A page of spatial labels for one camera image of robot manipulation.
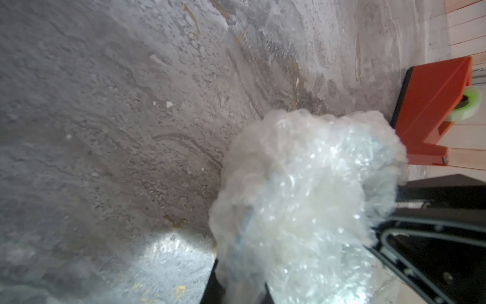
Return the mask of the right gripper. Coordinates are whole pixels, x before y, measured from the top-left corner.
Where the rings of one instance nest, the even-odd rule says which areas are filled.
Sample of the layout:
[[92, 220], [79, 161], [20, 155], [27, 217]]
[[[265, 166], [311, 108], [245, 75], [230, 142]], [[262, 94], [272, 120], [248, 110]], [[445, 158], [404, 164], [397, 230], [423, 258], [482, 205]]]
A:
[[461, 174], [408, 182], [370, 252], [427, 303], [485, 303], [485, 182]]

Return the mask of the clear bubble wrap sheet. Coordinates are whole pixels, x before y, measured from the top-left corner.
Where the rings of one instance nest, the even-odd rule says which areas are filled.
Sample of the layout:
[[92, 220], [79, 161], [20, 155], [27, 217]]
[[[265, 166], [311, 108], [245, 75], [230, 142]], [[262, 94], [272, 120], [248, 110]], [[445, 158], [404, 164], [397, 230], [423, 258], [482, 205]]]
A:
[[379, 111], [275, 110], [224, 157], [209, 211], [224, 303], [368, 303], [374, 228], [406, 180], [405, 146]]

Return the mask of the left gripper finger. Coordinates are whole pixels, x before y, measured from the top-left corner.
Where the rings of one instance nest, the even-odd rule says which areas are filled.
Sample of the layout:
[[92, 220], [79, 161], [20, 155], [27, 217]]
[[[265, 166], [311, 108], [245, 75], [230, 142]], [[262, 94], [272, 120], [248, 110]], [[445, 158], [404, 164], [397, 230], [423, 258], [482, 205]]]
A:
[[225, 289], [221, 286], [216, 278], [217, 265], [218, 260], [216, 259], [200, 300], [200, 304], [222, 304], [224, 302]]

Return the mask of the red tape dispenser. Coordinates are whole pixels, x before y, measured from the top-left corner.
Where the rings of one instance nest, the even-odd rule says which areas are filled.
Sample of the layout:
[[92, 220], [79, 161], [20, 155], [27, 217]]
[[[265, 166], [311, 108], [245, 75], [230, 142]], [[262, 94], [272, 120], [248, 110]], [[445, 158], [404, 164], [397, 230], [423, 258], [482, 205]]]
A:
[[470, 56], [417, 65], [406, 71], [391, 126], [406, 147], [410, 165], [448, 164], [448, 148], [438, 142], [454, 125], [446, 119], [471, 83]]

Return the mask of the green tape roll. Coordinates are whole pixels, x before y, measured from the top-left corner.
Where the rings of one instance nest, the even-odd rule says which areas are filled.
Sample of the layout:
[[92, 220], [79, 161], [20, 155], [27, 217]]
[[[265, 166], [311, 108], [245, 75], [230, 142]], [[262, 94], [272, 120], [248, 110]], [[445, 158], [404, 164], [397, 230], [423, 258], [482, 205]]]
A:
[[460, 122], [474, 116], [480, 109], [482, 93], [476, 87], [466, 87], [463, 97], [454, 110], [445, 119], [447, 122]]

